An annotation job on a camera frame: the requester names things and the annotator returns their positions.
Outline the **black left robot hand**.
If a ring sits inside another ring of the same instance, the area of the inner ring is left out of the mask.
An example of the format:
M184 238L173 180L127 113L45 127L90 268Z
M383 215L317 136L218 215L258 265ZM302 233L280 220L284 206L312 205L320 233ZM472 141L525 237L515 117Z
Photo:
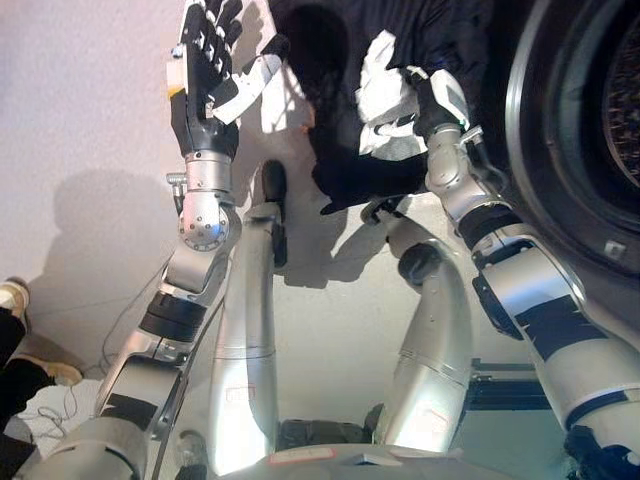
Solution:
M213 152L234 158L237 120L261 96L286 60L277 34L237 73L232 49L243 27L240 1L187 1L180 39L167 63L171 126L183 157Z

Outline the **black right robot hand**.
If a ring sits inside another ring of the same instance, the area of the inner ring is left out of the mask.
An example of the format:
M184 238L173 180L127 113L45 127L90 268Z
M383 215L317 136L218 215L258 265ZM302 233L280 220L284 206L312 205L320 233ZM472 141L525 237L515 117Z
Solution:
M469 107L460 83L447 70L431 74L417 66L402 69L407 83L417 95L419 113L414 131L428 140L442 125L456 125L462 132L471 127Z

